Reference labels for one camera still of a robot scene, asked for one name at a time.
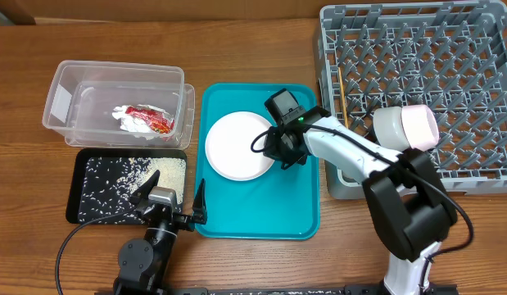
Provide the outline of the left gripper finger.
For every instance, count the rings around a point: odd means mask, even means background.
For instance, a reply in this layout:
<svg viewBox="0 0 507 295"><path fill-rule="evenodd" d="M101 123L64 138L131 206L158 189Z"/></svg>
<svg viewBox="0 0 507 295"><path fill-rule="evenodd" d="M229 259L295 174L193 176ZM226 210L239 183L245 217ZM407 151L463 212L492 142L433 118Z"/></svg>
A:
<svg viewBox="0 0 507 295"><path fill-rule="evenodd" d="M139 204L142 200L148 199L150 192L158 185L160 171L156 170L153 175L139 188L137 188L129 198L131 204Z"/></svg>
<svg viewBox="0 0 507 295"><path fill-rule="evenodd" d="M192 204L192 219L195 224L205 225L207 222L205 188L206 181L202 179Z"/></svg>

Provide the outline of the pile of rice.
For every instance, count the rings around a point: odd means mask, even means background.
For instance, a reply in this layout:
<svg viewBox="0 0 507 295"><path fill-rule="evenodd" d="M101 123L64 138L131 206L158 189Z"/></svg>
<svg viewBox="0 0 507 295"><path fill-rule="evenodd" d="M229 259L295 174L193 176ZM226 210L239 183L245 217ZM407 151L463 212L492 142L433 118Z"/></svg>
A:
<svg viewBox="0 0 507 295"><path fill-rule="evenodd" d="M92 157L85 166L77 220L80 224L106 216L107 225L140 225L135 212L114 217L127 211L132 193L153 173L160 171L158 185L176 192L178 209L183 207L186 161L181 158Z"/></svg>

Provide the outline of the pink round plate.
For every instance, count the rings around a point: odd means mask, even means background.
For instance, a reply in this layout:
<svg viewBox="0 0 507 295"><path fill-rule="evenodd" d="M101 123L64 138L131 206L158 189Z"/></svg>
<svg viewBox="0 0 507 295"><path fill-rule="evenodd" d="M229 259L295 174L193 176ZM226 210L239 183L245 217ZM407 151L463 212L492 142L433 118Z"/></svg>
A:
<svg viewBox="0 0 507 295"><path fill-rule="evenodd" d="M221 176L234 181L260 177L274 164L261 152L253 152L251 144L271 124L263 116L249 111L236 111L218 119L205 141L206 159Z"/></svg>

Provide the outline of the wooden chopstick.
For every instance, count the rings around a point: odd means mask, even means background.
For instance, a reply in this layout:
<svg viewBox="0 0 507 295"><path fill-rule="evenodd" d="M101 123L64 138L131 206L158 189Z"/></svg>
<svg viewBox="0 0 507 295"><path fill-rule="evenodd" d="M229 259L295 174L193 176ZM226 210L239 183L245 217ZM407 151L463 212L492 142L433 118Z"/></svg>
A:
<svg viewBox="0 0 507 295"><path fill-rule="evenodd" d="M339 81L339 88L340 88L340 99L342 104L342 118L344 125L347 129L349 129L349 121L348 121L348 115L347 115L347 104L346 104L346 97L344 92L344 83L342 78L342 71L340 66L337 67L337 73L338 73L338 81Z"/></svg>

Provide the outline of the white tissue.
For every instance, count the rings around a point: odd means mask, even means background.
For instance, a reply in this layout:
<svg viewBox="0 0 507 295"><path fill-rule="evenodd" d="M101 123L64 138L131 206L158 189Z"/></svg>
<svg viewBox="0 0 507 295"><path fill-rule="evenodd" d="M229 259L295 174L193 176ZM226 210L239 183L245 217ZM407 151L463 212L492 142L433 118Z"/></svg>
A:
<svg viewBox="0 0 507 295"><path fill-rule="evenodd" d="M111 113L122 130L132 133L168 134L174 128L174 118L165 110L151 105L123 105Z"/></svg>

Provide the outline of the pink small bowl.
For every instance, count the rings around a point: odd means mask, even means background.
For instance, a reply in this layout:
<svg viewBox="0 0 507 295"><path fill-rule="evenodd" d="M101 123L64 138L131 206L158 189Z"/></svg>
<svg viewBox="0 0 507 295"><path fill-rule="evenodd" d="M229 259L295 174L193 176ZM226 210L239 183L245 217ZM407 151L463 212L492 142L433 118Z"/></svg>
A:
<svg viewBox="0 0 507 295"><path fill-rule="evenodd" d="M437 121L426 105L411 105L401 110L401 123L405 137L412 148L426 152L439 141Z"/></svg>

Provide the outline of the red snack wrapper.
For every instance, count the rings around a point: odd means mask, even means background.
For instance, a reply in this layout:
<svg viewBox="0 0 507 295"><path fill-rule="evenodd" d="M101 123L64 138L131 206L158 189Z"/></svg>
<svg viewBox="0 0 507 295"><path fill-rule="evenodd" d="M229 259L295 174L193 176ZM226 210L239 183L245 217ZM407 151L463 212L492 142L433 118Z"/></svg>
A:
<svg viewBox="0 0 507 295"><path fill-rule="evenodd" d="M124 125L133 132L168 134L175 125L174 118L161 109L137 105L124 111Z"/></svg>

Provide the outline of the grey bowl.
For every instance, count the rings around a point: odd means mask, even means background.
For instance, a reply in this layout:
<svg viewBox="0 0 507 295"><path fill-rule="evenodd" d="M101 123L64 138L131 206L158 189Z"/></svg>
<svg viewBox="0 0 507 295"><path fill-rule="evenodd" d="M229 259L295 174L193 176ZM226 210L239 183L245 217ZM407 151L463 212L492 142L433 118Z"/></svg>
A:
<svg viewBox="0 0 507 295"><path fill-rule="evenodd" d="M373 131L382 147L404 151L410 144L401 120L401 107L379 108L373 114Z"/></svg>

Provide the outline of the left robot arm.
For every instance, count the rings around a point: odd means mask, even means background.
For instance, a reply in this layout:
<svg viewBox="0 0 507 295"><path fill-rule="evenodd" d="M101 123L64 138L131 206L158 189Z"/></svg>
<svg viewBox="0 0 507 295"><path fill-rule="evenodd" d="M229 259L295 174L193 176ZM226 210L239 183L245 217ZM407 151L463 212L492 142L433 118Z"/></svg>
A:
<svg viewBox="0 0 507 295"><path fill-rule="evenodd" d="M185 215L178 207L176 192L160 187L159 177L157 170L131 195L130 202L147 224L147 230L143 238L129 240L119 251L120 271L113 283L115 295L166 294L162 280L178 232L192 232L197 225L207 222L204 180L197 189L192 214Z"/></svg>

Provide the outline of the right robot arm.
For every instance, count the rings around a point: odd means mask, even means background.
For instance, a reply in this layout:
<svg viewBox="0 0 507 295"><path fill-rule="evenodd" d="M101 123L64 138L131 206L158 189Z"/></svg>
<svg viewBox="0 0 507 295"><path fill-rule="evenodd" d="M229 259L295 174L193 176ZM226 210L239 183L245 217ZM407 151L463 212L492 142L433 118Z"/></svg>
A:
<svg viewBox="0 0 507 295"><path fill-rule="evenodd" d="M262 133L261 153L285 170L318 157L362 186L375 231L391 253L381 292L429 294L432 259L457 221L429 157L418 149L381 147L322 107L306 110L285 88L265 108L276 125Z"/></svg>

